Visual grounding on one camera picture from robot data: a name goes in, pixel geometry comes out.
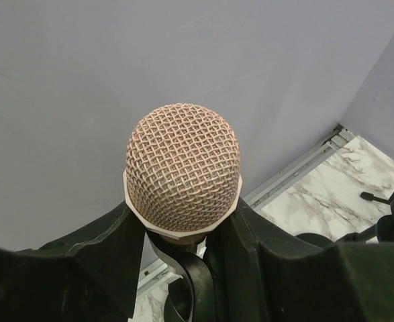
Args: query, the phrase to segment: mesh grille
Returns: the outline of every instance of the mesh grille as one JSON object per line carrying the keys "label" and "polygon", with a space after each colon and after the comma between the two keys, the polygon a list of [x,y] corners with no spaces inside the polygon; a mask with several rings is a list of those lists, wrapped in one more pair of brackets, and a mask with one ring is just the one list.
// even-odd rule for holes
{"label": "mesh grille", "polygon": [[155,109],[133,131],[127,148],[130,201],[147,221],[169,231],[195,231],[232,206],[240,177],[230,125],[192,104]]}

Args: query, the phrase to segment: white marble tile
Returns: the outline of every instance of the white marble tile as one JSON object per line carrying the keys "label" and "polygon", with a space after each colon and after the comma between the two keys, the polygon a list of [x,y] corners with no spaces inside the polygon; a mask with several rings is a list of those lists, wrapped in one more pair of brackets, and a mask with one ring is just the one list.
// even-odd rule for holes
{"label": "white marble tile", "polygon": [[390,214],[388,205],[361,199],[362,191],[388,198],[394,191],[394,161],[357,137],[260,214],[293,235],[314,232],[335,240]]}

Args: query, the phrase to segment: microphone head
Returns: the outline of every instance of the microphone head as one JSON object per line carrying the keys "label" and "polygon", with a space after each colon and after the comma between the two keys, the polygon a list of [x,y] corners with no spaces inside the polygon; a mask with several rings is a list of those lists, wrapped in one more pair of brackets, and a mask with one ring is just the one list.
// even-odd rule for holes
{"label": "microphone head", "polygon": [[169,240],[205,235],[237,207],[237,137],[205,107],[155,109],[132,132],[124,186],[127,205],[147,229]]}

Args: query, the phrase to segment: microphone body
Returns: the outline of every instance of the microphone body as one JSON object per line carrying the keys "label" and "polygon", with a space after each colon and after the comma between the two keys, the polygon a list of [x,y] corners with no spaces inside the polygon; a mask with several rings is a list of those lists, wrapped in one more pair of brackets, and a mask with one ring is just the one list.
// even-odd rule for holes
{"label": "microphone body", "polygon": [[126,203],[147,229],[171,243],[201,241],[236,209],[241,186],[237,137],[205,107],[160,107],[132,132]]}

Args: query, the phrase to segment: gray wall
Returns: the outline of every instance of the gray wall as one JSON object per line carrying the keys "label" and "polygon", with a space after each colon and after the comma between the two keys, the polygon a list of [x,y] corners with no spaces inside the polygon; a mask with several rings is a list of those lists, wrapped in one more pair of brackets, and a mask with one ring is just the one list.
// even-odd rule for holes
{"label": "gray wall", "polygon": [[342,120],[394,159],[394,36]]}
{"label": "gray wall", "polygon": [[232,124],[246,194],[332,130],[393,33],[386,0],[0,1],[0,246],[116,206],[128,137],[167,103]]}

